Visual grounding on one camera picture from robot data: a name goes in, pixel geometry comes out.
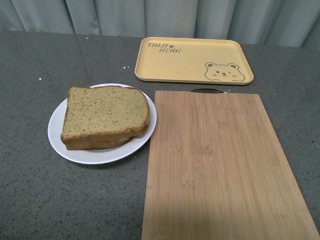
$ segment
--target tray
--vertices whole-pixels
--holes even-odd
[[[147,82],[247,85],[254,75],[232,40],[147,37],[134,73]]]

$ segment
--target metal handle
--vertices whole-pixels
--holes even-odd
[[[203,93],[203,94],[226,94],[227,92],[221,91],[219,89],[214,88],[197,88],[191,90],[193,93]]]

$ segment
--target bread crust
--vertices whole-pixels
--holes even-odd
[[[63,121],[63,129],[61,133],[61,141],[66,145],[66,148],[68,150],[75,150],[75,149],[95,149],[95,148],[108,148],[108,147],[113,147],[117,146],[120,144],[124,144],[128,141],[130,141],[132,138],[143,135],[149,126],[150,122],[150,108],[149,108],[149,103],[145,95],[138,90],[140,93],[139,98],[140,101],[143,102],[143,106],[141,108],[144,108],[144,111],[146,110],[146,118],[144,121],[139,125],[139,126],[130,126],[126,127],[120,131],[110,131],[109,129],[101,130],[101,131],[95,131],[95,132],[90,132],[89,130],[87,133],[84,134],[67,134],[66,133],[66,126],[68,122],[74,121],[74,119],[71,119],[70,116],[72,114],[72,111],[70,109],[70,102],[71,101],[71,91],[76,91],[75,88],[79,89],[90,89],[90,91],[94,89],[100,89],[100,88],[109,88],[109,90],[112,88],[112,90],[117,92],[117,90],[123,89],[122,86],[101,86],[97,88],[90,88],[90,87],[70,87],[68,91],[68,99],[67,99],[67,108],[66,108],[66,113]],[[126,87],[126,91],[130,90],[135,90],[137,91],[136,88],[133,87]]]

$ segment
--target speckled countertop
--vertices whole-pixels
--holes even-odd
[[[134,69],[141,38],[0,32],[0,239],[140,239],[149,141],[122,160],[84,165],[48,140],[69,86],[103,83],[156,90],[207,87],[144,82]],[[320,51],[241,45],[259,94],[320,231]]]

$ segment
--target bread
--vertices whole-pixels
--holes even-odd
[[[133,87],[75,87],[68,91],[61,141],[67,150],[103,149],[147,131],[150,108]]]

